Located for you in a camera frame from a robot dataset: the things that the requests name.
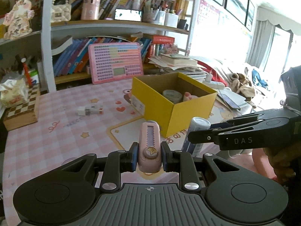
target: chess board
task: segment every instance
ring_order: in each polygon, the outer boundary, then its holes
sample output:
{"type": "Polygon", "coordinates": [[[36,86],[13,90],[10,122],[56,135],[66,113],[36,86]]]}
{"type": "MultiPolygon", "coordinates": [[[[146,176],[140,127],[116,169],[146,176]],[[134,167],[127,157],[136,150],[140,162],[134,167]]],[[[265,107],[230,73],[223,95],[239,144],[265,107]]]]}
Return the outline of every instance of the chess board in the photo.
{"type": "Polygon", "coordinates": [[[23,127],[38,121],[39,115],[39,85],[28,90],[28,102],[7,109],[3,123],[8,131],[23,127]]]}

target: blue cloth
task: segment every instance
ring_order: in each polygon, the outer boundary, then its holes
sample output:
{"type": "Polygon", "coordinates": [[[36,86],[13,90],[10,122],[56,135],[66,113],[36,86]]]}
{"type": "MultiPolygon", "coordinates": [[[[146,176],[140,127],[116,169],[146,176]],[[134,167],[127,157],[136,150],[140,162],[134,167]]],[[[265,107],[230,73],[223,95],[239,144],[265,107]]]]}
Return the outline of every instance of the blue cloth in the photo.
{"type": "Polygon", "coordinates": [[[268,89],[268,84],[265,80],[261,79],[257,70],[252,70],[252,82],[255,86],[260,86],[265,89],[268,89]]]}

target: pink keyboard toy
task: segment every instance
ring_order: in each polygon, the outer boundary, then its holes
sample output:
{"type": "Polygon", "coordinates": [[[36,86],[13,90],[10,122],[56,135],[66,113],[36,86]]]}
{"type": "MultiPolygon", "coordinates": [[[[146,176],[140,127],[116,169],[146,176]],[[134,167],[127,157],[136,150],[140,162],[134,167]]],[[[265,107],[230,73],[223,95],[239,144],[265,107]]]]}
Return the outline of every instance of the pink keyboard toy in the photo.
{"type": "Polygon", "coordinates": [[[160,171],[161,164],[159,125],[156,122],[144,122],[139,136],[139,170],[146,173],[156,173],[160,171]]]}
{"type": "Polygon", "coordinates": [[[143,75],[139,43],[99,43],[89,45],[93,84],[119,81],[143,75]]]}

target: white label on box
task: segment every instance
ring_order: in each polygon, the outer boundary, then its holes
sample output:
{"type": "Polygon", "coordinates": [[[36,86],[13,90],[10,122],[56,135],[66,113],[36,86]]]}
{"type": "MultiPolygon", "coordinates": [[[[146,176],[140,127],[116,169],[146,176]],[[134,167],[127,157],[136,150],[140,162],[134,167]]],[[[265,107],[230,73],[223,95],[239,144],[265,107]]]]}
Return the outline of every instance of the white label on box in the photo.
{"type": "Polygon", "coordinates": [[[144,115],[145,106],[141,101],[132,94],[131,96],[132,106],[141,114],[144,115]]]}

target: red heart print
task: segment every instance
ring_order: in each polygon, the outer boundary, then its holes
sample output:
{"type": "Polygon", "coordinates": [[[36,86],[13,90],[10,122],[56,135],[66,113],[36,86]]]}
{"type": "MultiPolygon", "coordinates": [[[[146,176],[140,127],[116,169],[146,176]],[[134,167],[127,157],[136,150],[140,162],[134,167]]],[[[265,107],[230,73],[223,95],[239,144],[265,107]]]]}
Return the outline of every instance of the red heart print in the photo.
{"type": "Polygon", "coordinates": [[[117,107],[116,110],[119,111],[119,112],[124,112],[125,111],[125,107],[121,107],[121,108],[117,107]]]}

